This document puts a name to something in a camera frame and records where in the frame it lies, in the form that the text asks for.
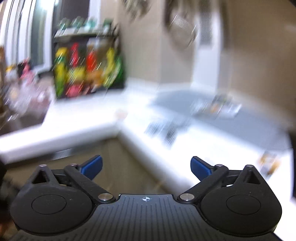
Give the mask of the hanging kitchen utensils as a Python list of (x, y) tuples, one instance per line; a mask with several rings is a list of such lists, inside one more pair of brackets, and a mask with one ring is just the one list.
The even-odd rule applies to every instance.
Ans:
[(123, 0), (122, 3), (131, 21), (144, 17), (151, 9), (149, 0)]

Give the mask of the grey counter mat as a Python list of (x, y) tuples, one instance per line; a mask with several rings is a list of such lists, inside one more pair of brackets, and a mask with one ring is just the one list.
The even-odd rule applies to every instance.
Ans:
[(231, 99), (223, 102), (222, 98), (194, 90), (176, 90), (158, 94), (152, 104), (264, 149), (285, 150), (290, 147), (286, 128)]

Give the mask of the clear drink pouch red print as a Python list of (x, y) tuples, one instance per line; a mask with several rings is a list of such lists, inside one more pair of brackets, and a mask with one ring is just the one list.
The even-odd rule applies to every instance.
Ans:
[(193, 116), (230, 119), (237, 116), (242, 104), (234, 102), (225, 94), (217, 94), (212, 100), (198, 99), (191, 105)]

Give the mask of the leaf-patterned white sheet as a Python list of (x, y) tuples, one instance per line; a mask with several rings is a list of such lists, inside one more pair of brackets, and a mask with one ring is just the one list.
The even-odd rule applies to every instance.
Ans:
[(188, 123), (185, 121), (158, 118), (149, 123), (145, 133), (152, 137), (159, 137), (165, 145), (171, 146), (175, 142), (178, 132), (186, 130), (187, 128)]

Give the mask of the grey wall vent left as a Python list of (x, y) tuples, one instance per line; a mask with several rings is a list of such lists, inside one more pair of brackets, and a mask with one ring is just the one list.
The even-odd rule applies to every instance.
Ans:
[(212, 45), (212, 8), (209, 0), (199, 2), (200, 11), (200, 45)]

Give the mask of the black spice rack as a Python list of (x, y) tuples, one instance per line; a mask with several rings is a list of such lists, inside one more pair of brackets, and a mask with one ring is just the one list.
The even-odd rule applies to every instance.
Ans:
[(53, 36), (56, 99), (122, 90), (125, 64), (118, 25), (65, 28)]

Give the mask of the hanging metal strainer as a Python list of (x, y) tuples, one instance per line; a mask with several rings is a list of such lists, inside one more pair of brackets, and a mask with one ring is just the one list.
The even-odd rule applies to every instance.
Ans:
[(184, 7), (168, 6), (165, 25), (171, 40), (179, 49), (190, 47), (197, 37), (197, 26), (190, 19), (190, 12)]

